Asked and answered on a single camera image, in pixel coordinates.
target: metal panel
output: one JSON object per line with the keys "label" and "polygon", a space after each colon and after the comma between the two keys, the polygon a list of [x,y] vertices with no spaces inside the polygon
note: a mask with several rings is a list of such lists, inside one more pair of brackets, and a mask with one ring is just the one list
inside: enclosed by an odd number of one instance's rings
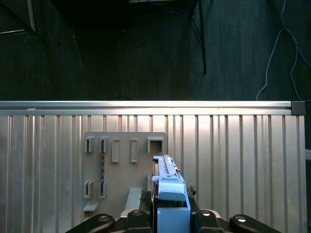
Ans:
{"label": "metal panel", "polygon": [[197,171],[196,178],[198,179],[197,191],[198,197],[197,201],[200,203],[201,208],[213,209],[213,190],[212,187],[213,180],[213,153],[211,146],[211,132],[210,116],[199,116],[197,126],[197,136],[196,142],[198,155],[197,155]]}
{"label": "metal panel", "polygon": [[11,128],[9,116],[0,116],[0,232],[9,232],[11,190]]}
{"label": "metal panel", "polygon": [[40,174],[40,212],[43,232],[58,231],[58,158],[57,158],[56,116],[45,116],[42,122],[41,174]]}
{"label": "metal panel", "polygon": [[[25,138],[26,117],[13,116],[12,120],[12,151],[11,151],[11,198],[10,219],[22,219],[24,213],[24,181],[25,177]],[[24,232],[24,221],[10,221],[11,232]]]}
{"label": "metal panel", "polygon": [[272,116],[271,117],[271,166],[272,166],[272,220],[273,227],[278,231],[285,232],[285,216],[277,216],[278,213],[285,212],[285,193],[284,193],[284,153],[285,144],[283,130],[283,117],[282,116]]}
{"label": "metal panel", "polygon": [[0,109],[0,232],[64,232],[87,217],[88,131],[165,132],[202,208],[306,232],[304,117],[290,115],[290,102],[0,102]]}
{"label": "metal panel", "polygon": [[229,215],[242,213],[241,123],[239,116],[228,117]]}
{"label": "metal panel", "polygon": [[253,116],[242,117],[242,190],[243,213],[256,216],[255,122]]}
{"label": "metal panel", "polygon": [[[61,116],[59,118],[58,133],[58,216],[65,219],[72,216],[72,117]],[[71,228],[70,221],[58,221],[59,232],[66,232]]]}
{"label": "metal panel", "polygon": [[285,117],[286,129],[286,205],[288,232],[301,232],[300,225],[300,154],[298,142],[298,117]]}

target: blue 3d printed part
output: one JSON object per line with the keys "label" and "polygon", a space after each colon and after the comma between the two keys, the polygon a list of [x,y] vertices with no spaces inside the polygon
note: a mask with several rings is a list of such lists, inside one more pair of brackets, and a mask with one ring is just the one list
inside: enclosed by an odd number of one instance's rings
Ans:
{"label": "blue 3d printed part", "polygon": [[174,160],[169,155],[154,156],[159,167],[159,176],[152,182],[158,183],[158,199],[181,201],[185,207],[158,208],[158,233],[190,233],[190,203],[184,179],[177,171]]}

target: metal extrusion bar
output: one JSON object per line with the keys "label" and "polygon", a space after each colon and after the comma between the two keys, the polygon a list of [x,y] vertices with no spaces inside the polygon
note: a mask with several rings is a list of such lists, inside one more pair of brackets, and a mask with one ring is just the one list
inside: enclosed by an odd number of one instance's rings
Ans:
{"label": "metal extrusion bar", "polygon": [[20,30],[2,32],[0,33],[0,37],[12,36],[12,35],[24,35],[24,34],[27,34],[27,32],[24,29],[20,29]]}

